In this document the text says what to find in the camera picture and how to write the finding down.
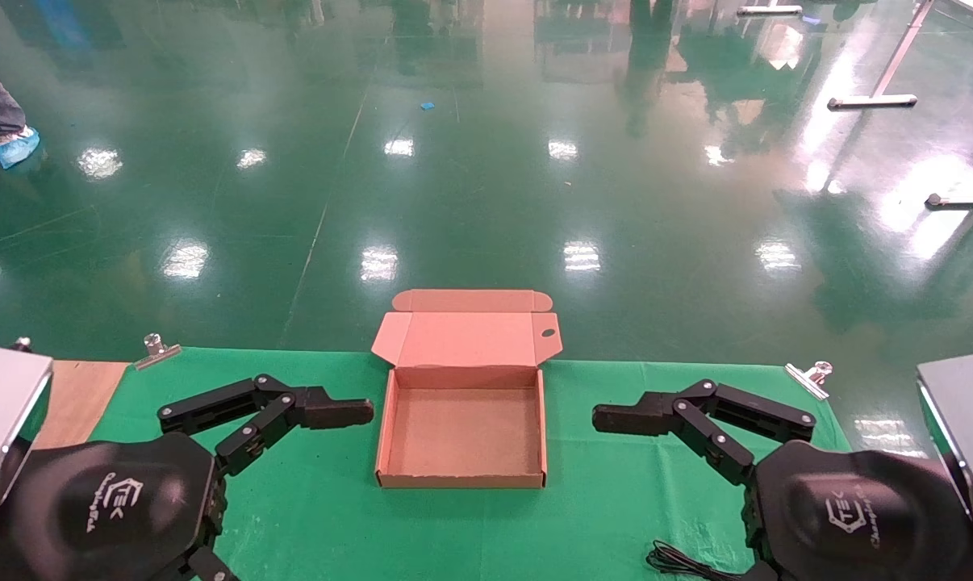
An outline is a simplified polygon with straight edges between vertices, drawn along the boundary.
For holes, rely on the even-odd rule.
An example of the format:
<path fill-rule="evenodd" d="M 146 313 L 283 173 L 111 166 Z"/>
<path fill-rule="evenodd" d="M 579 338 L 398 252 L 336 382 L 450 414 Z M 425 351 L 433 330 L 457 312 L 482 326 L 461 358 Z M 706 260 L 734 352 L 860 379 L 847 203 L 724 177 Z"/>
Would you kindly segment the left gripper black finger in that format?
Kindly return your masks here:
<path fill-rule="evenodd" d="M 190 436 L 243 420 L 215 446 L 219 474 L 236 477 L 292 429 L 367 425 L 374 406 L 368 399 L 334 399 L 324 387 L 291 387 L 261 374 L 163 405 L 157 416 L 162 433 Z"/>

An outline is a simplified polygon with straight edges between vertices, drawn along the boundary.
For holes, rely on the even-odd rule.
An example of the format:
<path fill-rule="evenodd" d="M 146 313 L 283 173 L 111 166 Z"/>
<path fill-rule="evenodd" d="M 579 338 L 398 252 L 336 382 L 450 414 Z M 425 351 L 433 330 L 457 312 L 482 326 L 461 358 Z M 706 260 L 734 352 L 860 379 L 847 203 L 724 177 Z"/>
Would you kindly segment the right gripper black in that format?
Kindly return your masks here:
<path fill-rule="evenodd" d="M 973 523 L 929 459 L 775 449 L 745 486 L 745 539 L 756 562 L 738 580 L 956 580 Z"/>

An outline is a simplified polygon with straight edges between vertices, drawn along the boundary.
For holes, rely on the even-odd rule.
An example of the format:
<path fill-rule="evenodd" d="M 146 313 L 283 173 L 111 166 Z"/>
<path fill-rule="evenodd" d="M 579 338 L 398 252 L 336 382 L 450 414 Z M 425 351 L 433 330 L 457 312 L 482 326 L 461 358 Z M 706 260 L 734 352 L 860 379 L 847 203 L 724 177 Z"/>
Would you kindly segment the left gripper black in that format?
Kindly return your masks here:
<path fill-rule="evenodd" d="M 218 558 L 223 483 L 187 435 L 44 449 L 4 501 L 7 580 L 239 577 Z"/>

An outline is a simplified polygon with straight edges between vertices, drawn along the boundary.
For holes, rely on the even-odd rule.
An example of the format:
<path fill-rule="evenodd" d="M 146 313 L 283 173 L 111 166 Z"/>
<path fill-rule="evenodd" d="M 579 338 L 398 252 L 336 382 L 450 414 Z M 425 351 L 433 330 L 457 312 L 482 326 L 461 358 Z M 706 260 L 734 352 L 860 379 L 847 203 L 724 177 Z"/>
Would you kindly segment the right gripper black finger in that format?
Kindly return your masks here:
<path fill-rule="evenodd" d="M 754 455 L 719 427 L 721 422 L 781 444 L 811 441 L 817 423 L 799 408 L 711 379 L 681 392 L 645 392 L 634 405 L 600 404 L 592 412 L 598 433 L 672 434 L 727 482 L 745 484 L 755 470 Z"/>

